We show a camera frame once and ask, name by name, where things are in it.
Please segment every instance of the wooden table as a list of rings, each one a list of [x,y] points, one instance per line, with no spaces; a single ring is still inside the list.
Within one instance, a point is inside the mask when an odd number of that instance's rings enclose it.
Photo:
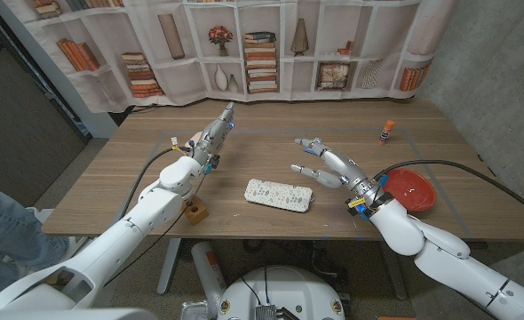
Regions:
[[[52,235],[96,236],[113,222],[147,159],[184,143],[217,117],[222,101],[187,108],[159,108],[133,114],[100,151],[44,223]],[[198,196],[210,216],[197,226],[181,219],[171,237],[378,240],[375,227],[346,211],[346,188],[329,189],[290,170],[291,164],[327,169],[323,161],[293,143],[320,137],[350,156],[372,177],[387,166],[412,159],[446,159],[491,175],[487,166],[429,100],[235,104],[236,128],[227,137],[220,165]],[[388,143],[377,144],[387,119],[395,121]],[[140,190],[181,154],[170,152],[150,166]],[[471,241],[524,241],[524,207],[469,173],[442,165],[414,165],[437,192],[436,205],[415,213],[422,221]],[[250,204],[250,179],[309,187],[315,201],[306,213]],[[170,224],[154,230],[161,234]]]

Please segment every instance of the white shelf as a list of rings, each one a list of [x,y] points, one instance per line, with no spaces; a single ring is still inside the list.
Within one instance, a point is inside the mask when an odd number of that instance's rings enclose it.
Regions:
[[[43,19],[43,20],[33,20],[24,23],[26,27],[44,27],[50,26],[56,23],[62,23],[66,21],[71,21],[75,19],[80,19],[82,17],[88,17],[95,14],[104,14],[104,13],[126,13],[126,8],[124,7],[113,7],[113,8],[92,8],[81,10],[77,12],[68,12],[63,13],[59,17]]]
[[[92,111],[121,111],[130,104],[183,105],[213,99],[332,100],[366,97],[408,98],[401,92],[404,68],[430,63],[457,0],[236,0],[191,3],[187,0],[124,0],[125,7],[92,8],[72,12],[66,0],[55,0],[64,12],[40,20],[30,0],[3,0],[37,42],[82,94]],[[185,52],[174,60],[158,15],[172,14]],[[431,24],[429,17],[437,18]],[[298,19],[304,19],[309,50],[294,56],[290,50]],[[218,55],[209,41],[209,30],[224,26],[233,32],[226,44],[229,56]],[[247,93],[243,36],[249,32],[276,34],[280,91]],[[56,42],[61,38],[86,42],[101,67],[76,72]],[[337,49],[353,41],[350,55]],[[121,54],[142,52],[155,72],[165,95],[133,98]],[[361,88],[370,61],[382,60],[374,88]],[[316,90],[320,62],[339,61],[351,66],[344,90]],[[221,92],[214,84],[214,70],[234,75],[239,92]]]
[[[96,71],[90,71],[90,70],[78,71],[68,76],[100,76],[104,74],[105,72],[110,71],[111,69],[112,68],[110,66],[104,65],[104,66],[100,66],[100,68]]]

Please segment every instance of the blue jeans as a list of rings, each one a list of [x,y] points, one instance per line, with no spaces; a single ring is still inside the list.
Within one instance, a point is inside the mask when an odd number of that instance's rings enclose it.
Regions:
[[[47,236],[33,213],[0,192],[0,291],[19,279],[15,264],[4,263],[7,255],[19,264],[47,268],[67,253],[68,237]]]

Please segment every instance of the flowers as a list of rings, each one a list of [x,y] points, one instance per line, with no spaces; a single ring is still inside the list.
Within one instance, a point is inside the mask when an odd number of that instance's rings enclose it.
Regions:
[[[224,44],[233,39],[233,34],[223,26],[215,26],[209,31],[209,39],[213,44]]]

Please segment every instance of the orange cap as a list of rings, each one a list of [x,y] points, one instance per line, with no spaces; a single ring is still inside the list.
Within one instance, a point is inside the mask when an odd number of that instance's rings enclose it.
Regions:
[[[394,127],[394,121],[393,120],[386,121],[386,124],[385,124],[385,128],[386,129],[391,130],[393,127]]]

